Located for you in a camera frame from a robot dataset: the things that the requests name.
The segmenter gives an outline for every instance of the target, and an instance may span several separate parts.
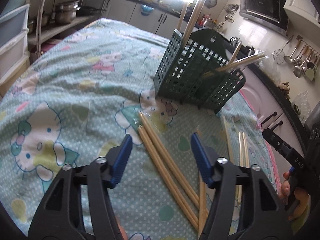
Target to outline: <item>metal screw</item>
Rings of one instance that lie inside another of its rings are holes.
[[[72,168],[72,165],[69,164],[69,163],[62,166],[62,169],[63,169],[64,171],[68,171],[68,170],[70,170],[71,168]]]
[[[221,163],[221,164],[225,164],[228,162],[228,160],[224,157],[219,157],[217,161],[218,161],[218,163]]]
[[[98,159],[96,159],[96,163],[102,164],[105,163],[107,161],[107,159],[105,157],[99,157]]]
[[[259,165],[257,165],[257,164],[252,165],[251,168],[253,170],[255,170],[255,171],[260,171],[261,170],[261,167]]]

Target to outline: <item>pink tablecloth edge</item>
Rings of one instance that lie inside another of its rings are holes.
[[[250,103],[247,100],[247,98],[245,97],[245,95],[242,93],[241,90],[239,92],[240,92],[240,95],[243,97],[244,101],[247,103],[247,105],[253,111],[253,107],[250,105]],[[269,152],[269,155],[270,155],[270,159],[271,159],[271,163],[272,163],[272,167],[273,167],[273,174],[274,174],[275,180],[276,180],[276,189],[277,189],[277,192],[279,192],[280,187],[281,187],[281,182],[280,182],[280,176],[279,176],[279,172],[278,172],[275,156],[273,154],[273,151],[271,149],[270,144],[267,141],[266,141],[266,145],[267,145],[267,149],[268,149],[268,152]]]

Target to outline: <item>green plastic basket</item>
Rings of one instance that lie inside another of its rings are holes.
[[[165,97],[220,111],[224,104],[245,84],[240,69],[217,72],[228,63],[223,38],[210,29],[199,29],[190,35],[185,48],[182,35],[174,30],[154,77],[156,97]],[[204,78],[203,74],[213,75]]]

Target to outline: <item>hello kitty tablecloth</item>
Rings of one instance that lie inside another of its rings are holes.
[[[5,95],[0,103],[0,200],[25,234],[63,164],[87,165],[128,133],[134,147],[121,183],[109,191],[128,236],[197,239],[137,135],[141,110],[149,113],[196,192],[199,178],[190,135],[199,127],[203,142],[227,157],[221,115],[227,120],[235,162],[237,133],[242,130],[250,142],[250,163],[260,165],[276,188],[273,156],[240,93],[218,115],[164,98],[155,100],[152,78],[167,44],[167,39],[131,25],[100,19],[45,53]],[[233,123],[236,114],[240,121]],[[86,230],[92,232],[85,187],[83,192]],[[231,233],[238,217],[235,204]]]

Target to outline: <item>kitchen cabinet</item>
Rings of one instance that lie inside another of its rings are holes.
[[[165,13],[157,9],[152,10],[150,13],[143,13],[141,6],[137,4],[129,24],[141,30],[156,33],[160,23],[164,20]]]
[[[171,39],[174,29],[178,25],[179,18],[170,14],[165,14],[163,20],[161,20],[160,26],[156,32],[157,35],[165,37],[167,39]],[[183,21],[181,25],[181,31],[187,27],[187,22]]]
[[[283,111],[269,90],[248,67],[242,70],[242,72],[246,82],[241,92],[251,105],[253,112],[259,118],[260,122],[276,112],[275,116],[271,116],[271,118],[262,125],[263,128],[267,128]]]
[[[310,0],[287,0],[284,5],[294,28],[305,38],[320,46],[320,16]]]
[[[106,0],[102,17],[129,23],[135,7],[136,3],[126,0]]]
[[[295,148],[298,153],[300,153],[301,156],[303,156],[303,152],[300,146],[300,143],[298,141],[298,138],[289,122],[285,114],[282,114],[278,119],[276,119],[275,122],[273,122],[269,127],[276,125],[280,121],[283,122],[282,125],[279,125],[277,128],[273,130],[274,133],[276,133],[282,140],[284,140],[286,143],[288,143],[291,147]],[[291,168],[291,165],[281,156],[280,153],[278,153],[272,146],[273,155],[276,160],[280,181],[281,183],[284,181],[284,178],[282,174],[284,174],[286,171],[289,171]]]

